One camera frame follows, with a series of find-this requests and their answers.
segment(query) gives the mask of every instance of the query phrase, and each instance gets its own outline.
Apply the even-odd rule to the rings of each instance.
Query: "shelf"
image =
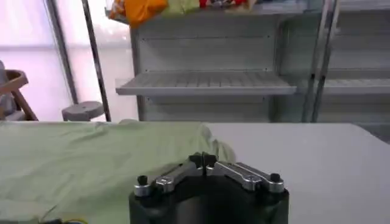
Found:
[[[147,72],[117,82],[119,95],[217,96],[288,95],[296,92],[271,72]]]
[[[307,9],[306,1],[291,1],[291,0],[282,0],[274,2],[264,2],[261,4],[254,5],[253,9],[249,13],[242,15],[284,15],[284,14],[302,14]],[[110,11],[106,9],[105,14],[107,17],[110,14]],[[216,9],[200,9],[198,12],[189,13],[189,15],[234,15],[233,13],[225,12],[225,10],[216,10]],[[113,20],[128,24],[126,17],[117,16]]]
[[[390,94],[390,79],[327,79],[324,94]]]
[[[340,0],[341,12],[390,10],[389,0]]]

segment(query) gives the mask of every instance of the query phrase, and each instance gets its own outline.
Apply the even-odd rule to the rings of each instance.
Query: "black screw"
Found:
[[[272,173],[271,174],[271,181],[274,183],[279,183],[280,182],[280,175],[277,173]]]
[[[138,181],[138,184],[139,184],[140,186],[145,186],[145,185],[147,185],[147,176],[144,176],[144,175],[139,176],[136,180]]]

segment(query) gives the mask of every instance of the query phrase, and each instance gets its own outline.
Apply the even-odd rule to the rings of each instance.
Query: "orange bag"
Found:
[[[162,12],[167,5],[167,0],[115,0],[110,18],[117,14],[125,15],[132,27],[138,27]]]

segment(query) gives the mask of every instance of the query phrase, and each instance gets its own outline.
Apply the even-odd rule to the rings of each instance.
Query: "white table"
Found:
[[[389,224],[390,145],[349,124],[208,124],[237,161],[278,172],[290,224]]]

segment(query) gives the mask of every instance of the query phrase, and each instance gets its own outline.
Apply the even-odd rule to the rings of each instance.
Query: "shelving unit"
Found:
[[[383,123],[390,107],[390,1],[339,2],[319,121]],[[334,16],[327,3],[324,15]],[[118,80],[116,92],[138,96],[149,121],[300,122],[313,52],[321,65],[330,30],[330,19],[320,29],[322,6],[285,0],[257,4],[248,15],[157,16],[133,30],[135,78]]]
[[[217,96],[287,95],[290,86],[271,72],[148,72],[116,87],[119,95]]]

